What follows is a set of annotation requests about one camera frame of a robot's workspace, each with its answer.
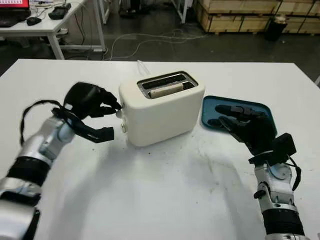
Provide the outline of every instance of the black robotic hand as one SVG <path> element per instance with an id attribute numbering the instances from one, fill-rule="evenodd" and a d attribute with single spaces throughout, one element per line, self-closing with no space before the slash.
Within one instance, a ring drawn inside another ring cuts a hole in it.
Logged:
<path id="1" fill-rule="evenodd" d="M 76 135 L 94 143 L 101 143 L 114 139 L 114 128 L 94 129 L 81 120 L 87 116 L 100 118 L 114 114 L 120 109 L 121 105 L 111 92 L 97 85 L 78 82 L 66 94 L 63 107 L 54 108 L 52 112 L 55 116 L 64 119 Z"/>
<path id="2" fill-rule="evenodd" d="M 254 163 L 253 159 L 259 159 L 257 155 L 268 151 L 270 166 L 284 163 L 289 156 L 296 153 L 292 136 L 284 133 L 276 138 L 275 127 L 264 112 L 229 105 L 217 105 L 215 110 L 226 115 L 220 116 L 218 121 L 238 142 L 245 143 L 252 155 L 256 156 L 249 160 L 250 163 Z M 213 125 L 216 121 L 210 119 L 208 124 Z"/>

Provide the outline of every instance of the teal plastic tray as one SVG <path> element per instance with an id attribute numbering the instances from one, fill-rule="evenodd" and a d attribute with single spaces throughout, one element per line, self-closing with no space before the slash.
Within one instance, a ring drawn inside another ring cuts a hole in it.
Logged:
<path id="1" fill-rule="evenodd" d="M 217 124 L 215 126 L 211 126 L 208 124 L 209 119 L 218 119 L 220 116 L 224 116 L 215 110 L 215 107 L 217 105 L 243 106 L 243 107 L 251 108 L 255 111 L 264 112 L 268 116 L 268 118 L 271 120 L 274 127 L 275 135 L 277 135 L 277 128 L 269 107 L 258 102 L 243 101 L 243 100 L 225 98 L 220 96 L 209 95 L 209 96 L 205 96 L 203 99 L 201 121 L 205 127 L 209 129 L 227 131 L 220 124 Z"/>

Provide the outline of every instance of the red screen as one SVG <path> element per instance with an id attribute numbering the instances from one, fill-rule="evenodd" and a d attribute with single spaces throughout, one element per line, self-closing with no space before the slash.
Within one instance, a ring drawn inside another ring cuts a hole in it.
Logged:
<path id="1" fill-rule="evenodd" d="M 0 8 L 28 8 L 29 0 L 0 0 Z"/>

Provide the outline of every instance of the gray concrete floor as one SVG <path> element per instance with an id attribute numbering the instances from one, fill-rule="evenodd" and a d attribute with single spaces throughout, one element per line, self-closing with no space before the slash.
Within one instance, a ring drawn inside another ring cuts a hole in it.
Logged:
<path id="1" fill-rule="evenodd" d="M 90 18 L 83 12 L 83 27 L 86 33 L 84 44 L 91 44 Z M 73 18 L 66 26 L 69 34 L 65 37 L 68 43 L 80 43 L 81 34 Z M 93 44 L 99 44 L 95 24 L 92 26 Z M 182 42 L 180 39 L 165 39 L 170 42 L 148 41 L 139 46 L 142 41 L 159 40 L 163 38 L 129 35 L 119 39 L 113 48 L 115 61 L 172 61 L 172 62 L 278 62 L 295 63 L 313 81 L 320 75 L 320 36 L 285 34 L 276 42 L 264 39 L 263 34 L 224 33 L 221 35 L 205 34 L 196 22 L 180 25 L 180 19 L 172 6 L 159 4 L 149 14 L 140 15 L 134 19 L 121 18 L 114 11 L 103 26 L 104 39 L 109 52 L 105 60 L 111 56 L 111 48 L 116 38 L 123 34 L 142 33 L 163 35 L 176 38 L 201 38 Z M 83 60 L 87 52 L 64 52 L 66 58 Z M 36 38 L 30 40 L 30 47 L 21 48 L 10 43 L 0 46 L 0 75 L 5 72 L 18 58 L 54 59 L 52 51 Z M 90 53 L 91 60 L 101 60 L 102 54 Z"/>

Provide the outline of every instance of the white toaster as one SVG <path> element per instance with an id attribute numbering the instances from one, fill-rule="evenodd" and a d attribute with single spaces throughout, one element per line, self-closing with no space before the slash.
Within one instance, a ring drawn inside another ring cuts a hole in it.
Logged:
<path id="1" fill-rule="evenodd" d="M 205 86 L 184 71 L 120 85 L 122 130 L 139 147 L 192 130 Z"/>

